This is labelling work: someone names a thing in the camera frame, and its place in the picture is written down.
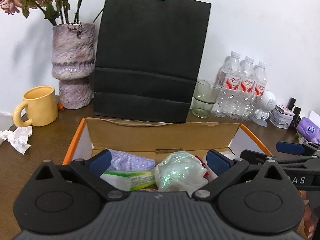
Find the person right hand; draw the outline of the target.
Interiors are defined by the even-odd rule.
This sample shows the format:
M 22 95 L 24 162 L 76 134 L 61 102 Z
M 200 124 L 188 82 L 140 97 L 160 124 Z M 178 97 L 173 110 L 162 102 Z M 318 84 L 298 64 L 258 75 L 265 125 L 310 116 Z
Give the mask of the person right hand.
M 312 215 L 312 210 L 309 205 L 309 200 L 307 197 L 306 191 L 302 191 L 302 199 L 304 200 L 305 203 L 305 211 L 304 211 L 304 217 L 303 217 L 303 223 L 304 223 L 304 233 L 308 239 L 310 239 L 316 229 L 316 223 L 315 221 L 311 218 Z

